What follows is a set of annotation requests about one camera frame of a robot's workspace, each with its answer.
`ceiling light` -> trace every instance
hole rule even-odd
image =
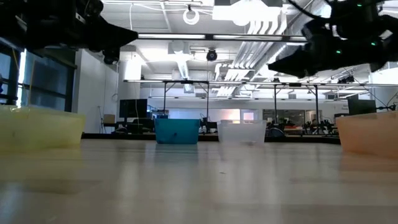
[[[133,82],[133,83],[162,83],[162,80],[123,80],[124,82]]]
[[[189,12],[194,12],[195,13],[195,15],[194,15],[194,17],[192,19],[188,18],[188,13]],[[195,9],[188,10],[187,9],[187,10],[184,11],[184,14],[182,15],[182,18],[184,19],[184,22],[186,24],[195,25],[195,24],[197,24],[199,22],[200,16],[199,16],[199,12],[197,10],[195,10]]]
[[[234,82],[234,81],[209,81],[210,84],[243,84],[243,82]]]
[[[146,40],[205,40],[204,34],[138,34],[138,39]]]

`fluorescent light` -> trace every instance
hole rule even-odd
[[[136,82],[136,83],[162,83],[162,80],[123,80],[124,82]]]
[[[236,81],[209,81],[209,84],[243,84],[243,82]]]
[[[298,42],[307,43],[304,36],[287,36],[287,35],[214,35],[215,40],[246,40],[246,41],[263,41],[263,42]]]
[[[164,2],[164,4],[176,4],[176,5],[185,5],[191,4],[196,6],[201,6],[201,1],[153,1],[153,0],[102,0],[104,4],[160,4]]]
[[[21,60],[19,61],[18,83],[24,82],[25,67],[26,67],[26,49],[23,52],[21,52]],[[22,88],[23,88],[23,86],[21,88],[18,88],[18,90],[17,90],[18,100],[17,100],[16,104],[18,107],[21,107],[21,104],[22,104]]]
[[[205,40],[205,34],[138,34],[138,39]]]
[[[288,46],[303,46],[305,44],[306,43],[286,43],[286,45],[288,45]]]

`metal frame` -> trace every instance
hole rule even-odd
[[[236,81],[203,81],[203,80],[123,80],[128,83],[202,83],[202,84],[214,84],[214,85],[260,85],[260,86],[274,86],[283,85],[289,87],[301,87],[301,86],[345,86],[345,87],[398,87],[398,84],[372,84],[372,83],[349,83],[349,84],[337,84],[337,83],[300,83],[300,82],[287,82],[287,83],[274,83],[274,82],[236,82]]]
[[[194,84],[194,83],[198,83],[200,85],[200,87],[202,87],[204,89],[204,87],[201,85],[202,84],[207,84],[207,91],[204,89],[204,91],[207,93],[207,107],[206,107],[206,117],[209,117],[209,91],[210,91],[210,82],[209,81],[191,81],[191,80],[164,80],[164,95],[163,95],[163,115],[166,114],[166,94],[167,92],[176,84],[176,83],[181,83],[181,84]],[[167,88],[167,84],[168,83],[173,83],[172,86],[170,86],[169,88]]]

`cable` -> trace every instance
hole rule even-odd
[[[328,4],[329,6],[332,6],[332,5],[331,5],[331,2],[330,2],[329,0],[323,0],[323,1],[325,1],[326,4]]]
[[[343,18],[345,18],[345,17],[347,17],[347,16],[350,16],[350,15],[352,15],[352,14],[354,14],[354,13],[357,13],[357,12],[359,12],[360,10],[364,10],[366,7],[368,7],[368,6],[372,5],[372,4],[377,4],[377,3],[379,3],[379,2],[383,2],[384,0],[375,0],[375,1],[371,1],[371,2],[369,2],[369,3],[367,3],[367,4],[362,5],[362,7],[359,7],[359,8],[358,8],[357,10],[355,10],[355,11],[349,12],[349,13],[347,13],[347,14],[344,14],[344,15],[342,15],[342,16],[335,17],[335,18],[331,18],[331,17],[329,17],[329,18],[324,18],[324,17],[322,17],[322,16],[316,16],[316,15],[312,14],[311,12],[308,12],[308,11],[306,11],[305,9],[303,9],[302,7],[300,7],[295,1],[293,1],[293,0],[287,0],[287,1],[288,1],[289,3],[291,3],[291,5],[293,5],[296,9],[298,9],[302,14],[305,14],[306,16],[311,17],[312,19],[318,19],[318,20],[324,21],[325,23],[335,24],[336,21],[338,21],[338,20],[340,20],[340,19],[343,19]]]
[[[295,1],[293,0],[287,0],[289,3],[291,3],[291,5],[293,5],[296,9],[298,9],[302,14],[312,18],[312,19],[320,19],[323,21],[329,21],[330,18],[324,18],[322,16],[316,16],[314,14],[312,14],[311,12],[306,11],[305,9],[303,9],[302,7],[300,7]]]
[[[388,101],[387,106],[388,106],[388,104],[390,104],[391,100],[394,99],[394,97],[396,97],[397,95],[398,95],[398,91],[397,91],[397,92],[394,94],[394,96],[392,96],[391,99]]]
[[[346,68],[343,67],[343,69],[348,73],[348,75],[351,75],[350,72],[347,71]],[[360,83],[354,76],[353,76],[353,78],[354,78],[354,80],[355,80],[358,84],[360,84],[360,85],[362,86],[362,83]],[[383,104],[385,107],[387,107],[387,105],[385,105],[385,104],[383,103],[383,101],[381,101],[379,98],[377,98],[373,93],[371,93],[367,88],[365,88],[365,86],[362,86],[362,87],[363,87],[366,91],[368,91],[368,93],[369,93],[370,95],[372,95],[375,99],[377,99],[378,101],[380,101],[381,104]]]
[[[101,115],[101,106],[97,106],[97,108],[98,108],[98,111],[99,111],[99,120],[101,121],[101,123],[99,124],[100,125],[99,126],[99,133],[101,134],[102,131],[103,131],[103,128],[104,128],[104,126],[103,126],[104,119],[102,118],[102,115]]]
[[[365,88],[365,86],[362,86],[366,91],[368,91],[368,93],[370,93],[370,95],[372,95],[375,99],[377,99],[378,101],[380,101],[381,104],[383,104],[385,107],[387,107],[386,104],[383,103],[383,101],[381,101],[379,98],[377,98],[372,92],[370,92],[367,88]]]
[[[132,20],[131,20],[131,9],[132,9],[133,4],[131,4],[130,6],[130,10],[129,10],[129,17],[130,17],[130,29],[132,30]]]

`white wall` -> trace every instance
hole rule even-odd
[[[173,119],[200,119],[206,116],[206,108],[167,108],[169,118]],[[217,122],[222,119],[239,120],[241,116],[239,109],[209,109],[210,121]]]
[[[72,111],[86,115],[86,133],[99,133],[101,115],[116,114],[118,73],[86,50],[76,53],[78,69],[75,75]]]

